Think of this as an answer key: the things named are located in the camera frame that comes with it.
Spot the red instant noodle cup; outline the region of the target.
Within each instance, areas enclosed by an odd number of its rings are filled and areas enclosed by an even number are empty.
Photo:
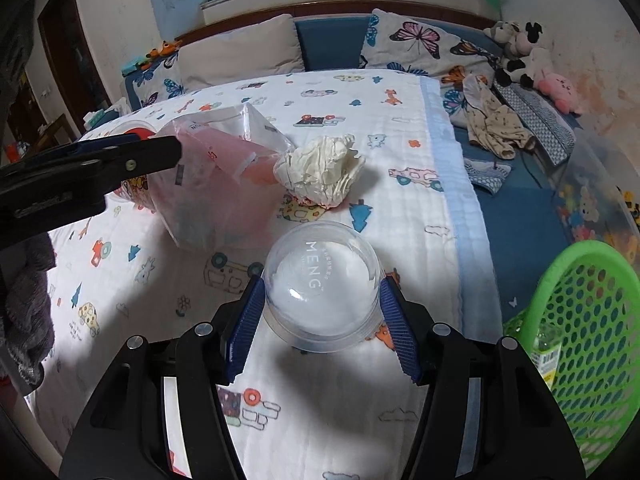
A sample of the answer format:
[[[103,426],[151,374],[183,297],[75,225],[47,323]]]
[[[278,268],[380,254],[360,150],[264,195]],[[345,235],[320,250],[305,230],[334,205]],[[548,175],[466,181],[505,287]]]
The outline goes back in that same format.
[[[103,133],[102,138],[116,142],[145,141],[152,139],[157,130],[147,122],[140,120],[128,120],[122,122],[111,130]],[[150,187],[150,175],[165,170],[160,164],[160,159],[149,158],[147,152],[143,153],[142,162],[134,160],[134,169],[127,169],[122,174],[122,182],[114,193],[122,200],[128,200],[138,209],[155,210]]]

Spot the pink clear plastic bag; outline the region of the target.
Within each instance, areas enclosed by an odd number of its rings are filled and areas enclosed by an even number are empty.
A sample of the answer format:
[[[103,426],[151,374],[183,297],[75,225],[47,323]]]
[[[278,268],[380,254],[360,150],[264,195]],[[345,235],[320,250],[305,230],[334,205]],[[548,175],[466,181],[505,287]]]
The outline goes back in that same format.
[[[182,148],[174,168],[150,175],[154,211],[176,245],[198,252],[271,245],[285,194],[273,166],[294,144],[250,104],[153,127]]]

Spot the white paper ball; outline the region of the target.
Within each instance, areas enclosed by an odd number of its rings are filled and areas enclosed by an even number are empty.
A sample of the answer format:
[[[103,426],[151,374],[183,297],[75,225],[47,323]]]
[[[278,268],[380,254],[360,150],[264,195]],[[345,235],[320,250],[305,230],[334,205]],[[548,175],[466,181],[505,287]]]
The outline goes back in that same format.
[[[336,208],[346,200],[366,162],[355,144],[352,134],[319,136],[281,155],[273,166],[274,177],[298,200]]]

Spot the plastic bottle in basket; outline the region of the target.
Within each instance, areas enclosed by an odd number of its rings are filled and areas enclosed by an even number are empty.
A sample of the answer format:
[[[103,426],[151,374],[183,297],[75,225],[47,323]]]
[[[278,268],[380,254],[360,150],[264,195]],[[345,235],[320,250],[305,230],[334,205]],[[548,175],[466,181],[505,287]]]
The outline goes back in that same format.
[[[530,358],[549,389],[552,389],[558,371],[563,334],[558,326],[542,320],[533,343]]]

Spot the green plastic mesh basket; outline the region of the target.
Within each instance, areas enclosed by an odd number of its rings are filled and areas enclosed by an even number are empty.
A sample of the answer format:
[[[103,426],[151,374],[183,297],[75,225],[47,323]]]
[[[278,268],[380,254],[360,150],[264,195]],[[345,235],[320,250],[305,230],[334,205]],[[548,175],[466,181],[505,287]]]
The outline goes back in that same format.
[[[529,305],[503,333],[532,352],[538,325],[562,330],[552,389],[592,476],[639,411],[639,278],[614,248],[584,240],[565,248],[540,278]]]

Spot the printed white table blanket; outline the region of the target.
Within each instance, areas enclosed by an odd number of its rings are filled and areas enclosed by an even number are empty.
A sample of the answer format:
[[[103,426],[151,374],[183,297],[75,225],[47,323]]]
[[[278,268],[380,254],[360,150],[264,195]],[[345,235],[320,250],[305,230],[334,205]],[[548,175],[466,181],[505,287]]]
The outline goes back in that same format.
[[[52,232],[54,344],[28,405],[64,452],[90,394],[132,335],[180,336],[239,296],[270,246],[314,220],[367,240],[405,297],[465,336],[500,334],[499,300],[480,202],[431,78],[399,70],[330,70],[194,91],[142,110],[154,129],[195,113],[250,105],[269,132],[302,146],[351,136],[364,159],[336,209],[293,206],[279,185],[232,195],[224,244],[179,248],[160,215],[110,196],[103,214]],[[294,350],[260,324],[243,373],[224,392],[236,452],[251,479],[396,479],[425,393],[386,335],[333,356]]]

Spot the orange plush toy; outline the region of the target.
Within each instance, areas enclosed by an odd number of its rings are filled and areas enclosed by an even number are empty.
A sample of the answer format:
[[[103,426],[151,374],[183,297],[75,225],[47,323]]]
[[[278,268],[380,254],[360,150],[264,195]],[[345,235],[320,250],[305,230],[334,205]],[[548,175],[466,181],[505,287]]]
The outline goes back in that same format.
[[[140,58],[137,62],[137,68],[144,70],[159,58],[169,58],[180,49],[180,46],[180,41],[169,42],[164,40],[159,48],[149,50],[146,55],[143,55],[142,58]]]

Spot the clear plastic toy bin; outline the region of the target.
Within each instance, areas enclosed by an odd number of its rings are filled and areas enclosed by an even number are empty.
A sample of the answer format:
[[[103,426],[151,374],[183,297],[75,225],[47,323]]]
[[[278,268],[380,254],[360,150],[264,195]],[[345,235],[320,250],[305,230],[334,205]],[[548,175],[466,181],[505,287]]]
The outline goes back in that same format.
[[[639,175],[611,141],[579,130],[552,204],[569,242],[600,240],[639,267]]]

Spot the beige cushion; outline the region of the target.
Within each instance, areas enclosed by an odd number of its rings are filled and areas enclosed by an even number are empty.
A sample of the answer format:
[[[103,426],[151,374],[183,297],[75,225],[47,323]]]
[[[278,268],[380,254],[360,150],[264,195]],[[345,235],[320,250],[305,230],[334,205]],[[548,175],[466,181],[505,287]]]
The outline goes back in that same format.
[[[179,50],[178,67],[189,90],[305,70],[290,14],[187,44]]]

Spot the grey patterned cloth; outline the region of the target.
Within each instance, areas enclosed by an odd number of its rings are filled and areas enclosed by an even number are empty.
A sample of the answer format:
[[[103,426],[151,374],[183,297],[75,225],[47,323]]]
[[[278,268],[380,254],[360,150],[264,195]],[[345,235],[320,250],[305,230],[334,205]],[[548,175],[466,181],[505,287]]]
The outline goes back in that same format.
[[[495,90],[533,133],[552,166],[559,166],[570,158],[576,142],[574,130],[543,96],[519,84],[507,87],[496,84]]]

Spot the beige crumpled clothing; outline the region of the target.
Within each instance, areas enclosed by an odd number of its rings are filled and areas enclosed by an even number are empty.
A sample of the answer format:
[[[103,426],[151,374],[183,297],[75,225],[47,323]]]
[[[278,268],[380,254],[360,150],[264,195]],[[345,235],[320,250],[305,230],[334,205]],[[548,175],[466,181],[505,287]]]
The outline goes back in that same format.
[[[466,76],[462,84],[466,128],[472,144],[502,160],[513,160],[517,150],[533,151],[536,144],[533,133],[479,76]]]

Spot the blue sofa cushion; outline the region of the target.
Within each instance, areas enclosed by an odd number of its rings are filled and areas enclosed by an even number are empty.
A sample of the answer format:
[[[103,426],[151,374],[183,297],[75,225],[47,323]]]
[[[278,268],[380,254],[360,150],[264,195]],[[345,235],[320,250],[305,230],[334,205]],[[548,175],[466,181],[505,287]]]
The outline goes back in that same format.
[[[369,15],[335,15],[295,20],[307,72],[351,70],[361,66],[360,52]]]

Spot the pink plush toy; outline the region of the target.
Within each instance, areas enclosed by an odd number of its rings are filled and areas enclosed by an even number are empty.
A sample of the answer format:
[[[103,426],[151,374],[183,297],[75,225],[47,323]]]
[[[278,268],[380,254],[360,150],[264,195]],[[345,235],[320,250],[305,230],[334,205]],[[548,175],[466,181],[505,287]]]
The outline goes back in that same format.
[[[537,90],[546,96],[560,113],[576,116],[584,114],[577,90],[569,79],[550,70],[542,70]]]

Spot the black white plush cow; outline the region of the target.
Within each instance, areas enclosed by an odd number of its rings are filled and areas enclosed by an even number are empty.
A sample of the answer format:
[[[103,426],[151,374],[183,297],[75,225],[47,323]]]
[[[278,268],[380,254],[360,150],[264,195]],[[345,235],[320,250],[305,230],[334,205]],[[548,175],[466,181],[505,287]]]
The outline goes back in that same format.
[[[495,81],[500,87],[519,84],[522,88],[537,89],[539,81],[551,73],[552,68],[544,28],[538,22],[527,22],[506,43]]]

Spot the butterfly print pillow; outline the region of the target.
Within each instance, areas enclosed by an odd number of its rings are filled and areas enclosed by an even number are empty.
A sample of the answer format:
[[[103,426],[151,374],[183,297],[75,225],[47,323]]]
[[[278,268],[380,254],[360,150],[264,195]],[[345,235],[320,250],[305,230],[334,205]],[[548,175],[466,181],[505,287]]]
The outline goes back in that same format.
[[[360,51],[362,68],[386,68],[438,80],[450,122],[461,128],[466,126],[465,77],[477,76],[490,86],[498,61],[498,55],[472,40],[380,9],[370,15]]]

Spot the grey plush toy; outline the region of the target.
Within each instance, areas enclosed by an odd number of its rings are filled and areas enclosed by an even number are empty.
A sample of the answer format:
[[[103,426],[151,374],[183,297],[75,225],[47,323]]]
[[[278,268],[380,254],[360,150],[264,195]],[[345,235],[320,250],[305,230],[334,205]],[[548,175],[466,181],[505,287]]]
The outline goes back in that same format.
[[[490,27],[484,28],[483,32],[499,46],[505,46],[520,32],[520,25],[517,22],[496,21]]]

